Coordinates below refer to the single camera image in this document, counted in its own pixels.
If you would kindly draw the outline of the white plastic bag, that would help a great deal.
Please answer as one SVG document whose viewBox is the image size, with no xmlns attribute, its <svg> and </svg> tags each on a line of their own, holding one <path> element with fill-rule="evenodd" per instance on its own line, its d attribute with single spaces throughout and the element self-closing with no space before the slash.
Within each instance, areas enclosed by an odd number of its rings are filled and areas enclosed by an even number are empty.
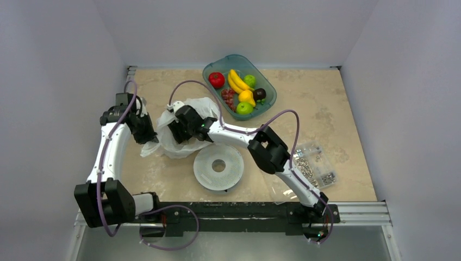
<svg viewBox="0 0 461 261">
<path fill-rule="evenodd" d="M 202 118 L 208 116 L 217 118 L 220 114 L 217 104 L 208 97 L 193 99 L 188 98 L 185 100 L 184 104 L 192 106 Z M 176 143 L 167 126 L 174 119 L 174 114 L 168 112 L 167 110 L 164 110 L 161 116 L 157 118 L 156 132 L 159 142 L 147 142 L 144 144 L 140 152 L 140 155 L 143 158 L 158 152 L 171 159 L 180 159 L 210 145 L 210 142 L 199 141 L 196 138 L 191 138 L 181 144 Z"/>
</svg>

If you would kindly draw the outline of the red fake grape bunch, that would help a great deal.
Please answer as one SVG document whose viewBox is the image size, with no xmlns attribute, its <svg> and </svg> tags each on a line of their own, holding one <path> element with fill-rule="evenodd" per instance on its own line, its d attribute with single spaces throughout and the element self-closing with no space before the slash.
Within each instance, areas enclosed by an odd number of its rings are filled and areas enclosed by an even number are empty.
<svg viewBox="0 0 461 261">
<path fill-rule="evenodd" d="M 234 105 L 234 95 L 236 92 L 232 89 L 224 89 L 221 91 L 221 98 L 225 102 L 225 104 L 228 106 L 228 108 L 232 112 L 236 112 L 236 107 Z"/>
</svg>

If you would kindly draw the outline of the red fake tomato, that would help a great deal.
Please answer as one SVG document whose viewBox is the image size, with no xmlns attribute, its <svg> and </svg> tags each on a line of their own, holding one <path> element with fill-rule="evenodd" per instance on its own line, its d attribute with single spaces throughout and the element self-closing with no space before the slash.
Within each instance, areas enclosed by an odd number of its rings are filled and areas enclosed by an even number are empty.
<svg viewBox="0 0 461 261">
<path fill-rule="evenodd" d="M 208 81 L 214 89 L 222 88 L 226 82 L 224 75 L 220 72 L 212 72 L 208 76 Z"/>
</svg>

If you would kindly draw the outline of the green fake fruit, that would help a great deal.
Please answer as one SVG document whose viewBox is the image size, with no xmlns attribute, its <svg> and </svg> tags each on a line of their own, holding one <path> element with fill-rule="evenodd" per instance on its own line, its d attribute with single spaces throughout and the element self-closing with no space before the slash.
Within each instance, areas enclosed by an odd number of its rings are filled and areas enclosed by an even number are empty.
<svg viewBox="0 0 461 261">
<path fill-rule="evenodd" d="M 248 102 L 240 102 L 235 109 L 239 115 L 248 115 L 254 111 L 254 106 Z"/>
</svg>

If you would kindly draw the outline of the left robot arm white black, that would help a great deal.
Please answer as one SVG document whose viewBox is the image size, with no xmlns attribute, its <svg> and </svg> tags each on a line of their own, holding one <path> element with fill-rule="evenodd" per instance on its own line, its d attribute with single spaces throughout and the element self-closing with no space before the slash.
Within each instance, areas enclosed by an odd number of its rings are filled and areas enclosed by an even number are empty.
<svg viewBox="0 0 461 261">
<path fill-rule="evenodd" d="M 91 227 L 132 222 L 140 215 L 148 222 L 161 218 L 162 207 L 153 192 L 132 195 L 120 180 L 123 159 L 131 138 L 137 144 L 158 144 L 144 101 L 128 92 L 116 94 L 115 105 L 99 119 L 101 142 L 85 183 L 76 185 L 74 197 Z"/>
</svg>

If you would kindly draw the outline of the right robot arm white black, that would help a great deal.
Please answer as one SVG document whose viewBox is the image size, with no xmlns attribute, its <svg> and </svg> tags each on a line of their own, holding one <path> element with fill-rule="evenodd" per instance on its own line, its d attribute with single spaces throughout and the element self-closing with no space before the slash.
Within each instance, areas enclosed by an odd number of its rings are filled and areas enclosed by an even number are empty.
<svg viewBox="0 0 461 261">
<path fill-rule="evenodd" d="M 294 166 L 295 149 L 289 149 L 268 123 L 259 128 L 226 125 L 222 119 L 201 117 L 192 106 L 183 102 L 168 105 L 167 111 L 178 123 L 174 134 L 181 141 L 195 138 L 248 149 L 260 170 L 277 176 L 293 191 L 305 207 L 308 219 L 319 221 L 326 215 L 328 197 Z"/>
</svg>

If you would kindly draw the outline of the yellow fake banana bunch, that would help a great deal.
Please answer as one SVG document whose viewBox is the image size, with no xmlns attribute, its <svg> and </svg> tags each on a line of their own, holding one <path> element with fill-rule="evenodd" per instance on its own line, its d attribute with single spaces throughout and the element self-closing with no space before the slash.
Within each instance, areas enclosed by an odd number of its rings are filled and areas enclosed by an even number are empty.
<svg viewBox="0 0 461 261">
<path fill-rule="evenodd" d="M 243 91 L 254 91 L 253 88 L 250 88 L 237 74 L 234 69 L 230 69 L 228 72 L 228 85 L 232 90 L 237 94 L 241 94 Z"/>
</svg>

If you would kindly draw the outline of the yellow fake pear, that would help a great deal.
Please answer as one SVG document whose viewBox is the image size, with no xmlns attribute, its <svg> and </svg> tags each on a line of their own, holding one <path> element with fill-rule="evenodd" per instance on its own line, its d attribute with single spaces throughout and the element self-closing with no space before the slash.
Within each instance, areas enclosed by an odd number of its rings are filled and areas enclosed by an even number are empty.
<svg viewBox="0 0 461 261">
<path fill-rule="evenodd" d="M 247 102 L 252 107 L 256 107 L 256 102 L 253 98 L 253 92 L 251 90 L 244 90 L 238 95 L 239 102 Z"/>
</svg>

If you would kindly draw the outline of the green fake lime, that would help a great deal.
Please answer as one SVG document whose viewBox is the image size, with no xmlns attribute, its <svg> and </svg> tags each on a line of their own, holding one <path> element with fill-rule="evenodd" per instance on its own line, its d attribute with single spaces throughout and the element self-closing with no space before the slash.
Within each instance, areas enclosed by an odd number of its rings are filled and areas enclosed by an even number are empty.
<svg viewBox="0 0 461 261">
<path fill-rule="evenodd" d="M 254 89 L 256 86 L 256 78 L 255 76 L 248 74 L 244 77 L 243 81 L 251 88 Z"/>
</svg>

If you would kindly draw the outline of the dark purple fake plum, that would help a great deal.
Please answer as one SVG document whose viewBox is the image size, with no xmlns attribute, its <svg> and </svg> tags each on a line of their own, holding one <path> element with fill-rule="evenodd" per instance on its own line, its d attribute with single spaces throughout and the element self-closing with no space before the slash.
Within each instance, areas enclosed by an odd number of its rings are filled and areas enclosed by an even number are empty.
<svg viewBox="0 0 461 261">
<path fill-rule="evenodd" d="M 258 88 L 253 91 L 253 99 L 257 103 L 264 103 L 266 96 L 267 96 L 266 91 L 263 88 Z"/>
</svg>

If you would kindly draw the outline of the teal plastic tray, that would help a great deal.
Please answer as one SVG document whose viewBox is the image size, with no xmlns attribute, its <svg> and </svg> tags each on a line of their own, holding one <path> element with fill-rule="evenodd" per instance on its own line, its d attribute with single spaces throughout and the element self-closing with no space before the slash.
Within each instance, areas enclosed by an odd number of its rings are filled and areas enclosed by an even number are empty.
<svg viewBox="0 0 461 261">
<path fill-rule="evenodd" d="M 223 104 L 223 108 L 227 110 L 234 119 L 238 121 L 250 120 L 265 113 L 275 104 L 277 99 L 276 89 L 268 81 L 268 79 L 243 55 L 230 54 L 213 63 L 206 65 L 202 71 L 202 77 L 205 80 L 205 83 L 208 86 L 211 86 L 211 84 L 208 81 L 208 77 L 211 73 L 219 72 L 223 74 L 225 78 L 227 78 L 228 72 L 231 69 L 236 70 L 236 73 L 241 78 L 249 74 L 255 76 L 256 88 L 262 88 L 266 92 L 266 100 L 263 104 L 258 103 L 255 110 L 250 114 L 240 115 L 233 112 L 231 108 L 228 105 L 226 105 L 225 101 L 222 99 L 221 91 L 230 88 L 230 86 L 227 83 L 220 89 L 212 88 L 212 90 L 215 93 L 217 93 L 218 100 Z"/>
</svg>

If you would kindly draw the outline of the clear plastic screw box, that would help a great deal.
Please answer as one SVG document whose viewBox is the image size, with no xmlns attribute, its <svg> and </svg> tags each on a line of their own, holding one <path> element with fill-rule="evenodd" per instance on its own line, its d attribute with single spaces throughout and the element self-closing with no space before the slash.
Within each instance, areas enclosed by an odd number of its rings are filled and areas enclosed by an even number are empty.
<svg viewBox="0 0 461 261">
<path fill-rule="evenodd" d="M 317 189 L 334 185 L 337 173 L 317 141 L 298 144 L 293 156 L 293 166 Z M 298 197 L 280 178 L 263 175 L 269 195 L 276 204 L 297 201 Z"/>
</svg>

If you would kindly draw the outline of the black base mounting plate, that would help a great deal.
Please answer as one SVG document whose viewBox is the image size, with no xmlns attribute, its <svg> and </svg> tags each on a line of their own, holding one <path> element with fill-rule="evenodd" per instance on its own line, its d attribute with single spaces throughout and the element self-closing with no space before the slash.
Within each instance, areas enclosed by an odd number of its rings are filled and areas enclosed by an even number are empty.
<svg viewBox="0 0 461 261">
<path fill-rule="evenodd" d="M 323 215 L 298 202 L 160 202 L 157 208 L 159 213 L 133 222 L 163 229 L 166 237 L 199 231 L 283 233 L 319 240 L 341 222 L 336 204 L 329 204 Z"/>
</svg>

